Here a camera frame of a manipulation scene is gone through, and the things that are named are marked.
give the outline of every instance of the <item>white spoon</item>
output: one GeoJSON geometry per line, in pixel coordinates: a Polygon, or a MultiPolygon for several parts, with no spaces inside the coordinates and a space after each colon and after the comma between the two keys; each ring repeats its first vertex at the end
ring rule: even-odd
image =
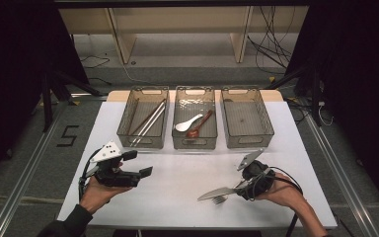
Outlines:
{"type": "Polygon", "coordinates": [[[184,122],[181,122],[181,123],[178,123],[175,125],[175,129],[178,130],[178,131],[186,131],[190,128],[190,125],[197,119],[201,118],[202,117],[202,114],[198,114],[196,115],[194,118],[191,118],[190,120],[188,121],[184,121],[184,122]]]}

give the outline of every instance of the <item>metal fork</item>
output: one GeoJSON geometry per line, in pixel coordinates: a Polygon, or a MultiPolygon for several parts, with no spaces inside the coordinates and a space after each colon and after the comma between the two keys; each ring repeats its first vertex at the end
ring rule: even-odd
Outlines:
{"type": "MultiPolygon", "coordinates": [[[[233,189],[238,188],[238,186],[242,185],[244,182],[245,182],[245,179],[242,178],[241,181],[239,181],[239,183],[233,187],[233,189]]],[[[229,195],[217,196],[217,197],[214,197],[212,201],[214,202],[214,204],[220,204],[224,202],[225,200],[227,200],[228,197],[229,195]]]]}

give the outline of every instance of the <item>plastic storage container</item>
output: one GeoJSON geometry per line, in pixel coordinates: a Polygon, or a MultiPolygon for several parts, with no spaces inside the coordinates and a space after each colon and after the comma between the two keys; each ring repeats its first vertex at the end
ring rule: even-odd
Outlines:
{"type": "Polygon", "coordinates": [[[122,146],[162,149],[168,110],[168,87],[132,88],[117,131],[122,146]]]}
{"type": "Polygon", "coordinates": [[[175,149],[215,149],[217,140],[217,119],[215,95],[212,87],[177,87],[172,137],[175,149]],[[188,137],[188,132],[198,126],[208,111],[211,116],[199,128],[199,137],[188,137]],[[177,131],[175,125],[198,114],[203,117],[192,123],[187,131],[177,131]]]}
{"type": "Polygon", "coordinates": [[[220,100],[228,148],[268,147],[274,132],[258,87],[223,87],[220,100]]]}

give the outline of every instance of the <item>white table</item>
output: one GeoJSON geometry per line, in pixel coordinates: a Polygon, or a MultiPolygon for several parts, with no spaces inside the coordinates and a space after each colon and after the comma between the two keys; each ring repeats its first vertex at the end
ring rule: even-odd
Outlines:
{"type": "MultiPolygon", "coordinates": [[[[265,102],[265,106],[275,135],[258,160],[283,169],[296,179],[323,225],[328,229],[337,227],[288,106],[282,101],[265,102]]],[[[122,148],[116,131],[124,107],[125,102],[103,102],[57,219],[64,220],[78,203],[78,180],[92,153],[110,140],[122,148]]],[[[133,229],[245,230],[289,226],[294,212],[267,200],[248,201],[232,195],[219,205],[209,199],[198,201],[197,198],[206,192],[235,185],[241,178],[241,172],[236,171],[237,165],[244,155],[254,150],[227,148],[219,101],[216,101],[216,149],[175,150],[173,112],[171,103],[164,148],[139,151],[136,159],[124,162],[121,167],[124,171],[137,172],[153,166],[152,175],[142,179],[137,188],[114,197],[94,215],[90,225],[133,229]]]]}

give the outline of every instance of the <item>brown spoon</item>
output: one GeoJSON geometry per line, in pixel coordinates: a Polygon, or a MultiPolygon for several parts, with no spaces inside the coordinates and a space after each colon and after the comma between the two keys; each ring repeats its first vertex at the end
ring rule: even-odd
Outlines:
{"type": "Polygon", "coordinates": [[[193,129],[190,129],[189,131],[187,131],[187,137],[189,138],[196,138],[196,137],[199,137],[199,129],[201,128],[201,126],[208,120],[208,118],[210,118],[210,116],[213,114],[213,111],[212,110],[209,110],[207,112],[207,114],[205,115],[205,117],[202,119],[202,121],[199,123],[199,125],[197,125],[196,127],[194,127],[193,129]]]}

